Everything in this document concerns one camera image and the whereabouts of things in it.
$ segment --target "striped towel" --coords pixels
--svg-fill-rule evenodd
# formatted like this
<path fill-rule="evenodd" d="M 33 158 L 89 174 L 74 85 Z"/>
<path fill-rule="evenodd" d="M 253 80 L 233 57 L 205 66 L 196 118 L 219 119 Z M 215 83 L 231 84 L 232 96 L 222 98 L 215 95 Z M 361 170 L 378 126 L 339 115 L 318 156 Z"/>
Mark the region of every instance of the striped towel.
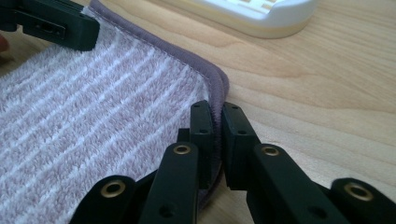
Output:
<path fill-rule="evenodd" d="M 52 46 L 0 78 L 0 223 L 67 223 L 102 178 L 149 174 L 197 101 L 219 133 L 228 79 L 215 65 L 98 1 L 84 13 L 101 24 L 94 50 Z"/>

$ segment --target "screw hole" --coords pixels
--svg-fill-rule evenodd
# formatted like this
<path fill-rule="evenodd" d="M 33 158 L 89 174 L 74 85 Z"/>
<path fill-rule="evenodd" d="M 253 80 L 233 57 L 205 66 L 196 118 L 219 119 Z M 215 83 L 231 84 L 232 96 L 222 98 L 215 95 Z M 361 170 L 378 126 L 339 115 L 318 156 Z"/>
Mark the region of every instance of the screw hole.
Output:
<path fill-rule="evenodd" d="M 105 184 L 100 193 L 105 198 L 114 198 L 125 191 L 125 184 L 120 180 L 113 180 Z"/>
<path fill-rule="evenodd" d="M 356 183 L 348 183 L 344 186 L 344 190 L 352 197 L 361 201 L 370 202 L 374 196 L 370 190 Z"/>
<path fill-rule="evenodd" d="M 308 211 L 315 218 L 318 218 L 318 219 L 326 219 L 327 218 L 326 211 L 320 207 L 311 206 L 311 207 L 308 207 Z"/>
<path fill-rule="evenodd" d="M 174 148 L 174 152 L 179 155 L 184 155 L 190 153 L 191 148 L 187 146 L 178 146 Z"/>
<path fill-rule="evenodd" d="M 160 207 L 160 216 L 169 218 L 175 215 L 176 207 L 173 204 L 165 204 Z"/>
<path fill-rule="evenodd" d="M 265 155 L 268 156 L 277 156 L 279 155 L 279 150 L 277 150 L 274 147 L 263 147 L 262 152 L 265 153 Z"/>

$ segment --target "white plastic object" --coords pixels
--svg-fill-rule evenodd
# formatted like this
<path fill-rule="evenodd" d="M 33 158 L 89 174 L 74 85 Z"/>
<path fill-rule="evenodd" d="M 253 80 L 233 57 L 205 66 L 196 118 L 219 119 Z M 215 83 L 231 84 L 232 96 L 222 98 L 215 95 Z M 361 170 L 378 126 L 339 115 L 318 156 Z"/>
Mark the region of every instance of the white plastic object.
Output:
<path fill-rule="evenodd" d="M 163 0 L 247 35 L 280 38 L 301 31 L 318 0 Z"/>

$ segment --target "wooden table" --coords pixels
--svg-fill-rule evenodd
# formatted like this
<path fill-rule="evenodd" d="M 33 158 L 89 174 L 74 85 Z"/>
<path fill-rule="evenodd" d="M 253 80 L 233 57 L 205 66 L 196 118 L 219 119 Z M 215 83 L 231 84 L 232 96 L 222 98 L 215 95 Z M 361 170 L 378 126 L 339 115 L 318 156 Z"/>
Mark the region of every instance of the wooden table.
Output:
<path fill-rule="evenodd" d="M 231 81 L 227 100 L 314 181 L 355 177 L 396 201 L 396 1 L 321 0 L 308 25 L 282 39 L 243 35 L 161 0 L 103 2 L 218 65 Z M 2 34 L 11 50 L 0 76 L 48 45 Z M 222 183 L 199 223 L 252 223 L 245 195 Z"/>

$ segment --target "black plastic part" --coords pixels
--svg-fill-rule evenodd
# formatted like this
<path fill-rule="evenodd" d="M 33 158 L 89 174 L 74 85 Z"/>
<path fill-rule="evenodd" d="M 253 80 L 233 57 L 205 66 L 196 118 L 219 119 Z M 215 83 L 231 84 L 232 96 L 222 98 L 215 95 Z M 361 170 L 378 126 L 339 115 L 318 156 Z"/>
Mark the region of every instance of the black plastic part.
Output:
<path fill-rule="evenodd" d="M 70 223 L 126 223 L 134 187 L 135 182 L 127 176 L 113 175 L 102 179 L 81 201 Z"/>
<path fill-rule="evenodd" d="M 0 29 L 12 32 L 19 24 L 28 35 L 71 49 L 94 48 L 99 35 L 99 22 L 81 14 L 81 5 L 68 0 L 16 2 L 17 6 L 3 4 L 0 7 Z"/>
<path fill-rule="evenodd" d="M 337 179 L 332 182 L 329 196 L 352 223 L 396 223 L 396 204 L 363 181 Z"/>
<path fill-rule="evenodd" d="M 349 223 L 281 147 L 257 145 L 250 161 L 260 185 L 250 189 L 251 193 L 265 195 L 260 201 L 273 206 L 275 214 L 271 219 L 275 223 Z M 249 207 L 256 204 L 247 203 Z"/>
<path fill-rule="evenodd" d="M 221 114 L 222 161 L 227 186 L 230 189 L 247 190 L 251 172 L 248 154 L 260 143 L 242 109 L 225 103 Z"/>
<path fill-rule="evenodd" d="M 209 103 L 191 106 L 190 142 L 199 148 L 199 188 L 208 189 L 212 181 L 214 131 Z"/>
<path fill-rule="evenodd" d="M 178 129 L 178 142 L 190 142 L 190 129 Z"/>
<path fill-rule="evenodd" d="M 198 148 L 187 142 L 169 146 L 138 223 L 195 223 L 197 192 Z"/>

